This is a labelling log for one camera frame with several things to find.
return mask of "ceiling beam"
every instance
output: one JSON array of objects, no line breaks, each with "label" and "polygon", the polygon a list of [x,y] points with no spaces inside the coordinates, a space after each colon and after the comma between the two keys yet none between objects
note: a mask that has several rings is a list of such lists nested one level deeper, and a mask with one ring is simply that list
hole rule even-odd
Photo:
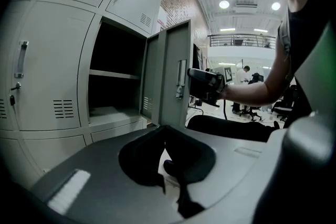
[{"label": "ceiling beam", "polygon": [[236,12],[229,12],[229,13],[216,13],[214,14],[215,18],[223,18],[223,17],[261,17],[271,20],[281,21],[276,15],[272,14],[263,14],[263,13],[236,13]]}]

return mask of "ceiling light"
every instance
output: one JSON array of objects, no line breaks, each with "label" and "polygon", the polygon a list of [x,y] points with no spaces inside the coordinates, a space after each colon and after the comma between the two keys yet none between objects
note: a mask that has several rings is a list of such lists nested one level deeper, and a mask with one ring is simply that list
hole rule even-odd
[{"label": "ceiling light", "polygon": [[254,31],[265,32],[265,33],[268,32],[267,30],[262,30],[262,29],[254,29]]},{"label": "ceiling light", "polygon": [[272,9],[273,9],[273,10],[278,10],[280,7],[281,7],[281,5],[280,5],[279,2],[275,2],[275,3],[273,3],[273,5],[272,5]]},{"label": "ceiling light", "polygon": [[228,1],[226,1],[226,0],[223,0],[223,1],[221,1],[221,2],[219,3],[219,6],[220,6],[221,8],[228,8],[229,5],[230,5],[230,3],[229,3]]},{"label": "ceiling light", "polygon": [[234,31],[235,28],[222,28],[221,31]]}]

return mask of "balcony railing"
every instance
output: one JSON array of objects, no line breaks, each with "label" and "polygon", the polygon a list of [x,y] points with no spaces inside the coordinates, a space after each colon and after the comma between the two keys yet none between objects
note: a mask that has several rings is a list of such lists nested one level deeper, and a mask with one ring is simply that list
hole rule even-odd
[{"label": "balcony railing", "polygon": [[275,37],[253,34],[210,35],[210,47],[250,46],[275,49]]}]

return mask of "locker vent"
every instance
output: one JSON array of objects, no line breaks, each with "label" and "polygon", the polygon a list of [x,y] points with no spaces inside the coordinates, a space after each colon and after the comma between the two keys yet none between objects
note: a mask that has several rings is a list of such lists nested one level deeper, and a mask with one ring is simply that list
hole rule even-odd
[{"label": "locker vent", "polygon": [[143,109],[147,110],[148,112],[152,111],[152,99],[148,97],[143,98]]},{"label": "locker vent", "polygon": [[140,22],[142,22],[144,25],[147,25],[148,27],[151,26],[152,19],[150,17],[147,17],[145,14],[141,15]]},{"label": "locker vent", "polygon": [[5,108],[5,100],[0,99],[0,119],[6,119],[7,114],[6,114],[6,108]]},{"label": "locker vent", "polygon": [[55,118],[73,118],[72,100],[54,100]]}]

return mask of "brick wall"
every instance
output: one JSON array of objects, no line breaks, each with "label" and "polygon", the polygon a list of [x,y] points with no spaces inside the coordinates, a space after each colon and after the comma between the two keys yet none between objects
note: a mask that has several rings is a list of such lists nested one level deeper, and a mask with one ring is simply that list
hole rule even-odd
[{"label": "brick wall", "polygon": [[167,27],[193,19],[194,44],[199,47],[209,45],[207,24],[198,0],[162,0],[161,7],[167,13]]}]

